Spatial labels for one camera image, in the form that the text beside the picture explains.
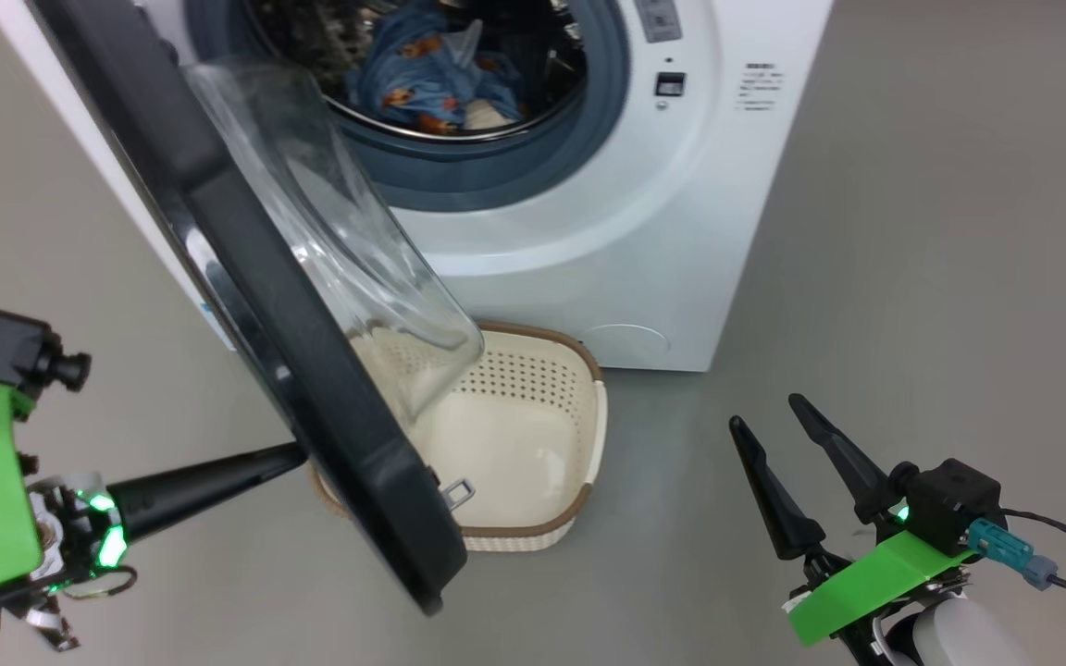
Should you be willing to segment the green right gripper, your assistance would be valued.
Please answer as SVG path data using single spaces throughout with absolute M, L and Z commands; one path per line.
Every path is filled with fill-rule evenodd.
M 853 498 L 859 522 L 866 525 L 885 520 L 888 510 L 897 506 L 897 493 L 879 465 L 808 397 L 791 393 L 788 406 L 808 438 L 834 465 Z M 728 429 L 775 556 L 779 561 L 804 559 L 807 590 L 794 596 L 794 604 L 787 611 L 788 624 L 804 647 L 834 639 L 846 648 L 887 648 L 885 617 L 904 608 L 919 587 L 973 557 L 968 549 L 962 555 L 944 556 L 906 532 L 876 545 L 859 561 L 834 555 L 822 547 L 824 529 L 787 493 L 744 418 L 732 416 Z

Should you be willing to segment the round dark glass washer door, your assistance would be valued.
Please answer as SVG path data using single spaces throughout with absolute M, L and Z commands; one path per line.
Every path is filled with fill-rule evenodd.
M 312 77 L 173 62 L 132 0 L 20 0 L 43 90 L 124 190 L 424 615 L 468 561 L 419 422 L 485 340 L 358 165 Z

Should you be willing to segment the white front-load washing machine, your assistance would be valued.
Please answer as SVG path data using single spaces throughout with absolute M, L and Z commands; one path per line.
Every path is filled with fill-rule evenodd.
M 193 53 L 181 0 L 132 3 L 175 64 L 211 63 Z M 684 38 L 647 43 L 634 1 L 619 0 L 629 87 L 616 128 L 589 163 L 521 204 L 461 214 L 390 208 L 471 316 L 558 330 L 576 341 L 601 325 L 651 327 L 668 338 L 671 353 L 668 368 L 648 370 L 706 371 L 834 3 L 677 0 Z M 56 60 L 20 9 L 20 0 L 0 0 L 0 31 L 221 336 L 141 211 L 139 195 L 124 190 L 118 165 L 84 146 L 43 88 L 41 76 L 54 72 Z

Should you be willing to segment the washing machine drum with laundry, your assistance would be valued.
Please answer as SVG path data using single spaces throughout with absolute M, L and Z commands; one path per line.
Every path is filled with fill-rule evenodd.
M 567 0 L 441 0 L 483 21 L 477 55 L 501 52 L 524 80 L 524 121 L 435 135 L 365 117 L 348 105 L 344 76 L 364 63 L 379 19 L 409 0 L 246 0 L 258 38 L 276 56 L 307 68 L 342 117 L 393 139 L 479 143 L 514 139 L 558 117 L 587 83 L 587 55 Z

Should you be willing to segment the round white filter cover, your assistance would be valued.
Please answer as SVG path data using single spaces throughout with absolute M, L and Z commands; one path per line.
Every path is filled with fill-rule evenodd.
M 592 327 L 576 338 L 603 367 L 668 368 L 671 341 L 651 327 L 621 322 Z

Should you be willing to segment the cream perforated laundry basket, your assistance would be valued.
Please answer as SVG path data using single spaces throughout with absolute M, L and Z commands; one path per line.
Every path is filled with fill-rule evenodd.
M 588 350 L 565 334 L 478 321 L 477 362 L 403 426 L 449 499 L 469 551 L 558 545 L 595 488 L 608 392 Z

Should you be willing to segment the grey warning sticker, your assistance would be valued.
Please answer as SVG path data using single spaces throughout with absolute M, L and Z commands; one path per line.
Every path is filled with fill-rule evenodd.
M 669 43 L 684 38 L 677 0 L 633 0 L 647 43 Z

